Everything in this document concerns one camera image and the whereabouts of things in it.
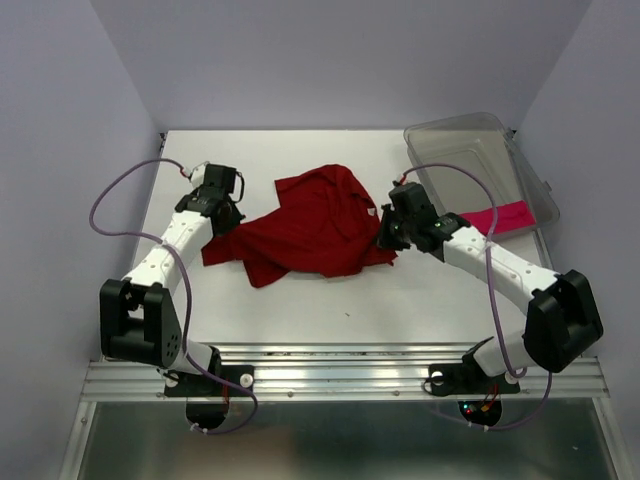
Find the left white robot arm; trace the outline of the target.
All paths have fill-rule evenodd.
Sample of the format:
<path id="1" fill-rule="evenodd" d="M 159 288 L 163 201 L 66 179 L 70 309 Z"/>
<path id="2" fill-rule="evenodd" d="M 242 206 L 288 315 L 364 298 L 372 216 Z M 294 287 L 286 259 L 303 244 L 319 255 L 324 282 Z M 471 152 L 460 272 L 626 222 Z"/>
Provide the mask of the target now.
<path id="1" fill-rule="evenodd" d="M 243 221 L 238 209 L 245 180 L 234 167 L 205 162 L 181 175 L 192 189 L 175 205 L 160 236 L 136 233 L 152 242 L 147 255 L 120 280 L 109 279 L 99 292 L 101 351 L 104 356 L 188 374 L 199 393 L 215 392 L 222 382 L 221 355 L 215 347 L 189 338 L 191 318 L 180 318 L 173 302 L 178 286 L 193 308 L 190 264 L 213 239 Z"/>

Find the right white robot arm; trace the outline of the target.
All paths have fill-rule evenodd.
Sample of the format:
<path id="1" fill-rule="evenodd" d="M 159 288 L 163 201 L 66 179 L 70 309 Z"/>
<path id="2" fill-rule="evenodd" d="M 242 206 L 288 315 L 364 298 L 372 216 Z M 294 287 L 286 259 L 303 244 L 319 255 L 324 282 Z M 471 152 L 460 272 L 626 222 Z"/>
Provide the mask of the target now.
<path id="1" fill-rule="evenodd" d="M 539 267 L 493 243 L 454 213 L 436 213 L 424 187 L 396 185 L 389 193 L 377 244 L 395 251 L 411 247 L 484 282 L 491 296 L 503 295 L 525 316 L 521 331 L 498 330 L 468 351 L 460 378 L 482 390 L 507 371 L 538 366 L 564 370 L 604 334 L 588 279 Z"/>

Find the dark red t shirt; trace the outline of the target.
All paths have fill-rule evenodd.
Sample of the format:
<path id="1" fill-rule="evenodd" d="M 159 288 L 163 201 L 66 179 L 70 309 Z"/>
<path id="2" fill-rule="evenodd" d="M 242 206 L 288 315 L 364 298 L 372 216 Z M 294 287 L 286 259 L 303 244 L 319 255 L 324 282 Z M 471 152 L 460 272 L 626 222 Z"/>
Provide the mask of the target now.
<path id="1" fill-rule="evenodd" d="M 275 189 L 279 208 L 211 240 L 201 250 L 204 266 L 240 261 L 250 285 L 263 288 L 290 272 L 351 276 L 397 258 L 376 245 L 376 205 L 347 167 L 278 179 Z"/>

